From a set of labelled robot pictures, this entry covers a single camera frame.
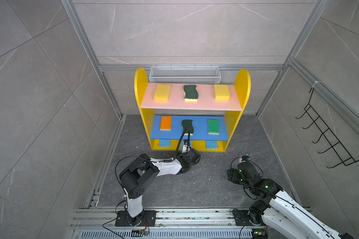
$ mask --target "green sponge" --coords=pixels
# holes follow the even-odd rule
[[[219,121],[217,119],[208,119],[207,124],[210,135],[219,135]]]
[[[194,134],[193,121],[192,120],[182,120],[182,128],[183,130],[189,128],[190,135]]]
[[[198,101],[198,91],[197,86],[194,84],[184,85],[183,92],[185,92],[185,101]]]

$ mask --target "zip tie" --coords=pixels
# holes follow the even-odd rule
[[[315,84],[318,82],[323,82],[323,81],[315,81],[315,83],[311,86],[311,88],[314,88]]]

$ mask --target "orange sponge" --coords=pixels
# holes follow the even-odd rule
[[[162,116],[160,130],[172,130],[172,117]]]

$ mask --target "white mesh basket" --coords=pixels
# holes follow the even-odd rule
[[[218,84],[221,74],[218,67],[152,67],[149,80],[152,83]]]

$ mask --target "gray marble floor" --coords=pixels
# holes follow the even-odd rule
[[[169,158],[174,152],[151,150],[141,117],[128,115],[100,194],[99,206],[115,206],[124,199],[124,193],[115,177],[115,165],[125,156],[139,156],[142,153],[153,158]],[[258,118],[246,115],[242,116],[225,153],[201,152],[201,161],[189,172],[156,178],[143,195],[143,205],[146,207],[248,207],[254,200],[245,195],[242,186],[229,182],[226,174],[231,160],[246,154],[261,167],[264,177],[273,179],[290,192],[290,187]],[[117,173],[119,174],[132,160],[133,158],[123,160],[117,167]],[[233,167],[237,164],[238,160],[233,163]]]

